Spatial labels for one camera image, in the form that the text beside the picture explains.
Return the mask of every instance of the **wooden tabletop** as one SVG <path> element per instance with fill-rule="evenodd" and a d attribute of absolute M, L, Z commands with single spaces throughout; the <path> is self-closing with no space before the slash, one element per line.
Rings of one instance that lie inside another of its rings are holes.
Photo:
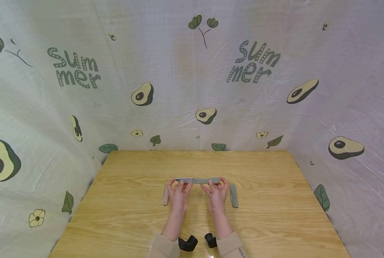
<path fill-rule="evenodd" d="M 288 152 L 158 151 L 111 153 L 50 257 L 148 257 L 171 208 L 165 183 L 217 176 L 236 185 L 239 208 L 228 195 L 226 212 L 248 257 L 350 257 Z M 181 257 L 219 258 L 206 233 L 215 235 L 208 197 L 194 185 L 181 238 L 198 245 Z"/>

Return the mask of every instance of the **flower print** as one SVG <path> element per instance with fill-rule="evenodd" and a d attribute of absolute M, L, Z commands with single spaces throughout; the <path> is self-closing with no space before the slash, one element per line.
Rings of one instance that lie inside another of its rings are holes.
<path fill-rule="evenodd" d="M 263 138 L 267 137 L 267 135 L 268 135 L 268 132 L 260 132 L 260 133 L 256 133 L 256 137 L 257 137 L 258 139 L 263 139 Z"/>
<path fill-rule="evenodd" d="M 133 137 L 140 137 L 143 135 L 143 132 L 141 130 L 134 130 L 132 133 L 130 133 Z"/>
<path fill-rule="evenodd" d="M 29 216 L 29 226 L 34 228 L 36 226 L 41 226 L 44 221 L 46 212 L 44 210 L 37 209 Z"/>

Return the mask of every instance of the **beige sleeve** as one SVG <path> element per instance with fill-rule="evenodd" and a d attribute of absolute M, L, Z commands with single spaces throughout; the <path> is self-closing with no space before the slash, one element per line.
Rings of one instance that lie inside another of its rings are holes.
<path fill-rule="evenodd" d="M 152 243 L 149 258 L 179 258 L 180 254 L 178 240 L 171 242 L 167 237 L 159 234 Z"/>
<path fill-rule="evenodd" d="M 248 258 L 244 252 L 243 243 L 237 233 L 223 239 L 216 239 L 218 252 L 222 258 Z"/>

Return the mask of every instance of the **sleeve cuff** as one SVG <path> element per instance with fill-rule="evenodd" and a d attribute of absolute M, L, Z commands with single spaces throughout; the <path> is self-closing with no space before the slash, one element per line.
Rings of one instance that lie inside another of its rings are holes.
<path fill-rule="evenodd" d="M 236 232 L 232 232 L 230 236 L 223 239 L 216 238 L 216 244 L 221 257 L 224 257 L 224 255 L 243 246 L 243 243 Z"/>
<path fill-rule="evenodd" d="M 152 243 L 152 250 L 157 250 L 167 257 L 179 257 L 181 250 L 179 249 L 178 240 L 171 242 L 167 237 L 156 235 Z"/>

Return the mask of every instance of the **word summer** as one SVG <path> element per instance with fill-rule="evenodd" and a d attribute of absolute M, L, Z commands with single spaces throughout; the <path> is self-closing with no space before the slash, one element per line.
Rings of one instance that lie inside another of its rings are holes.
<path fill-rule="evenodd" d="M 55 48 L 55 47 L 50 47 L 49 49 L 47 49 L 47 54 L 50 57 L 53 57 L 55 59 L 59 59 L 61 61 L 60 63 L 54 63 L 53 64 L 53 66 L 55 68 L 66 67 L 67 66 L 66 60 L 67 60 L 67 63 L 69 64 L 70 67 L 72 67 L 72 68 L 76 67 L 77 68 L 75 70 L 74 75 L 70 71 L 56 70 L 56 75 L 57 75 L 57 80 L 59 81 L 59 85 L 61 87 L 63 87 L 65 83 L 67 85 L 69 85 L 70 83 L 73 85 L 76 85 L 76 83 L 75 83 L 75 81 L 76 81 L 80 86 L 82 86 L 86 89 L 90 89 L 89 84 L 84 84 L 84 82 L 86 82 L 88 80 L 88 76 L 86 76 L 86 74 L 80 70 L 80 63 L 79 63 L 79 59 L 77 57 L 77 54 L 75 52 L 73 52 L 73 63 L 72 63 L 72 62 L 70 62 L 69 54 L 67 53 L 67 51 L 64 51 L 64 56 L 66 59 L 59 56 L 58 54 L 54 54 L 55 52 L 57 52 L 57 48 Z M 87 71 L 88 68 L 90 71 L 95 71 L 95 72 L 99 71 L 97 68 L 97 63 L 93 58 L 89 59 L 88 57 L 86 57 L 86 58 L 81 57 L 81 63 L 82 63 L 81 67 L 83 68 L 84 71 Z M 88 73 L 88 75 L 89 75 L 89 81 L 90 81 L 93 89 L 97 89 L 96 81 L 100 80 L 100 75 L 98 75 L 98 74 L 93 75 L 91 73 Z"/>
<path fill-rule="evenodd" d="M 239 52 L 244 54 L 244 56 L 236 59 L 235 63 L 242 63 L 247 57 L 248 57 L 248 61 L 254 60 L 255 62 L 257 62 L 259 60 L 259 58 L 261 57 L 262 52 L 264 51 L 264 49 L 267 46 L 267 43 L 263 43 L 261 48 L 254 54 L 254 51 L 255 51 L 255 48 L 257 45 L 257 41 L 255 41 L 255 43 L 252 45 L 251 51 L 249 51 L 249 54 L 248 54 L 248 51 L 245 48 L 245 46 L 247 46 L 248 43 L 249 43 L 249 41 L 246 40 L 239 47 Z M 275 53 L 275 51 L 271 51 L 271 49 L 268 48 L 267 51 L 265 51 L 265 53 L 261 57 L 261 60 L 259 61 L 259 63 L 265 62 L 266 65 L 271 64 L 270 65 L 271 67 L 275 67 L 275 65 L 278 63 L 280 57 L 281 57 L 281 54 Z M 247 76 L 255 73 L 255 71 L 257 69 L 255 62 L 249 63 L 246 66 L 246 68 L 244 68 L 243 66 L 234 66 L 232 68 L 231 72 L 229 73 L 229 76 L 228 76 L 228 79 L 226 80 L 226 82 L 230 82 L 231 79 L 232 79 L 232 82 L 237 82 L 237 81 L 239 81 L 239 79 L 241 79 L 242 82 L 251 82 L 252 78 L 250 78 L 250 77 L 248 78 Z M 259 70 L 257 71 L 257 73 L 255 74 L 255 77 L 254 77 L 254 80 L 252 81 L 252 83 L 258 83 L 261 76 L 263 76 L 264 74 L 270 76 L 271 73 L 272 73 L 271 70 L 268 69 L 268 70 L 264 71 L 264 68 L 261 66 L 259 68 Z"/>

